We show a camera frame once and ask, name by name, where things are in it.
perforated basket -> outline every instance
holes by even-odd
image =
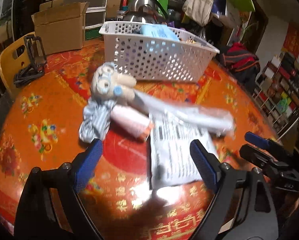
[[[170,28],[182,41],[152,38],[132,32],[143,23],[105,22],[105,59],[115,62],[117,71],[137,80],[197,82],[219,50],[199,37]]]

screw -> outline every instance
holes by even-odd
[[[32,173],[38,173],[39,172],[39,170],[40,170],[40,168],[39,167],[34,167],[34,168],[32,168]]]
[[[222,166],[225,170],[229,170],[230,167],[231,167],[228,163],[222,163],[221,166]]]
[[[62,164],[62,168],[65,169],[65,170],[68,170],[71,166],[71,163],[63,163]]]
[[[253,168],[253,171],[256,172],[257,174],[262,173],[262,171],[261,171],[260,168],[258,168],[258,167],[254,167],[254,168]]]

white plastic package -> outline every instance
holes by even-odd
[[[189,145],[198,139],[209,153],[218,158],[208,131],[180,124],[165,114],[149,114],[149,118],[154,124],[150,138],[152,188],[156,190],[202,180],[190,156]]]
[[[198,105],[166,103],[160,99],[135,91],[134,106],[152,116],[166,115],[179,124],[190,124],[198,129],[207,129],[219,135],[233,135],[234,119],[230,112]]]

orange tablecloth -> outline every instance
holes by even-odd
[[[46,75],[16,98],[0,138],[0,214],[11,223],[31,169],[57,168],[85,149],[78,129],[91,78],[104,60],[100,39],[78,51],[51,55]],[[137,89],[161,99],[230,111],[234,138],[215,139],[214,144],[220,161],[234,168],[251,168],[238,153],[246,132],[276,136],[251,99],[215,62],[197,84],[139,82]],[[193,182],[160,191],[167,203],[154,203],[148,186],[148,143],[136,142],[111,123],[95,177],[80,194],[82,202],[104,237],[115,232],[122,239],[188,239],[212,194],[202,182]]]

cardboard box flap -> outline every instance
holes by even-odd
[[[64,21],[68,19],[79,18],[83,14],[88,3],[71,3],[62,6],[48,8],[44,11],[33,14],[34,25],[44,25],[53,22]]]

